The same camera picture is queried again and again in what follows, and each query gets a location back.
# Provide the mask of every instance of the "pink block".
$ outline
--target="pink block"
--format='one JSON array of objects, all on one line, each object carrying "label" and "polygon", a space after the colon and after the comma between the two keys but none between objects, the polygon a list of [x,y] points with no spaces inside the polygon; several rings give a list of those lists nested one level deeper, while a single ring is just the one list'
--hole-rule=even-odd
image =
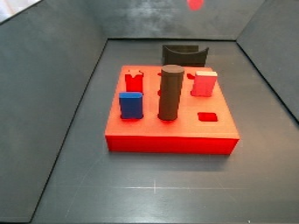
[{"label": "pink block", "polygon": [[217,80],[218,73],[198,71],[196,74],[192,95],[212,96]]}]

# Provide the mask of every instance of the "red base block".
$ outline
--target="red base block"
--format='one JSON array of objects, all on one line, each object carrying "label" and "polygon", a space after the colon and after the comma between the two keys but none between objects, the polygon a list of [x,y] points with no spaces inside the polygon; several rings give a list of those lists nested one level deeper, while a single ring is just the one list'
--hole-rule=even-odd
[{"label": "red base block", "polygon": [[[126,73],[145,73],[145,118],[123,120],[118,93],[126,91]],[[111,151],[230,154],[240,132],[217,82],[212,97],[192,96],[193,76],[210,68],[186,67],[180,117],[173,122],[158,118],[161,66],[123,66],[107,120],[107,147]]]}]

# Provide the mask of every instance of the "dark gray cylinder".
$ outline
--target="dark gray cylinder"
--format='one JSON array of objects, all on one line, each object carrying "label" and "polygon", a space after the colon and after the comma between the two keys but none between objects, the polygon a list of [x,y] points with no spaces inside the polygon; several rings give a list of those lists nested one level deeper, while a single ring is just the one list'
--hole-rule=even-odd
[{"label": "dark gray cylinder", "polygon": [[164,66],[158,117],[165,121],[173,121],[178,118],[184,88],[184,73],[185,69],[182,66]]}]

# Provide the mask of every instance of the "metal wall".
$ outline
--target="metal wall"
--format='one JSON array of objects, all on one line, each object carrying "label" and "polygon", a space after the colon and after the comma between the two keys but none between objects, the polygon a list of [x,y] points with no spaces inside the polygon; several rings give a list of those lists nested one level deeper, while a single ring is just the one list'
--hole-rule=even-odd
[{"label": "metal wall", "polygon": [[110,38],[237,39],[265,0],[89,0]]},{"label": "metal wall", "polygon": [[0,26],[0,221],[31,220],[107,38],[85,0]]},{"label": "metal wall", "polygon": [[299,120],[299,1],[268,0],[238,43]]}]

